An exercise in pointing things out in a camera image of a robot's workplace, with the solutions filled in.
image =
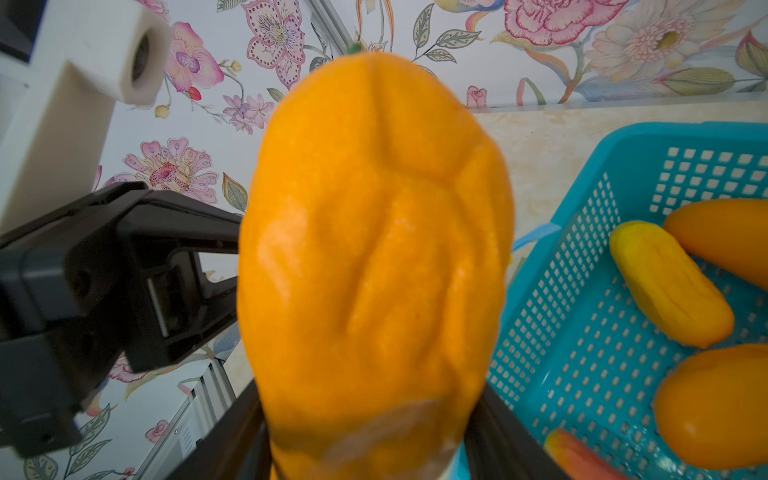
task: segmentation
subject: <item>orange mango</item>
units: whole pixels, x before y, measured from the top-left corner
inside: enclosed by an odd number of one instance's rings
[[[626,222],[614,230],[610,243],[637,308],[659,330],[702,349],[733,332],[733,311],[723,294],[663,228]]]
[[[684,462],[708,470],[768,463],[768,345],[710,350],[659,386],[656,423]]]
[[[598,454],[563,429],[550,432],[544,450],[573,480],[627,480]]]
[[[768,200],[690,204],[672,212],[664,229],[691,255],[768,290]]]
[[[337,58],[280,102],[237,312],[290,480],[437,478],[485,384],[514,208],[505,160],[404,58]]]

